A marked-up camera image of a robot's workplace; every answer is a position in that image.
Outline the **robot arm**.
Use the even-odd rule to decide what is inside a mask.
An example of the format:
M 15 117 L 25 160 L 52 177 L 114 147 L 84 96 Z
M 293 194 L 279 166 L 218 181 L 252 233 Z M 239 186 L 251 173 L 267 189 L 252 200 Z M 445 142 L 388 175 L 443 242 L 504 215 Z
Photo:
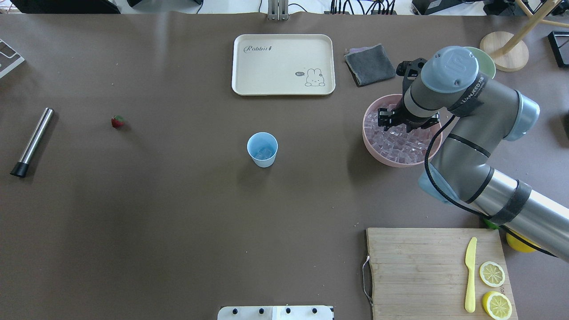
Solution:
M 457 119 L 437 154 L 425 159 L 421 188 L 458 207 L 468 203 L 467 211 L 566 261 L 568 209 L 488 164 L 502 140 L 518 140 L 534 126 L 539 105 L 486 75 L 457 45 L 429 60 L 403 61 L 397 75 L 404 93 L 394 111 L 379 110 L 380 126 L 428 129 L 439 124 L 443 108 Z

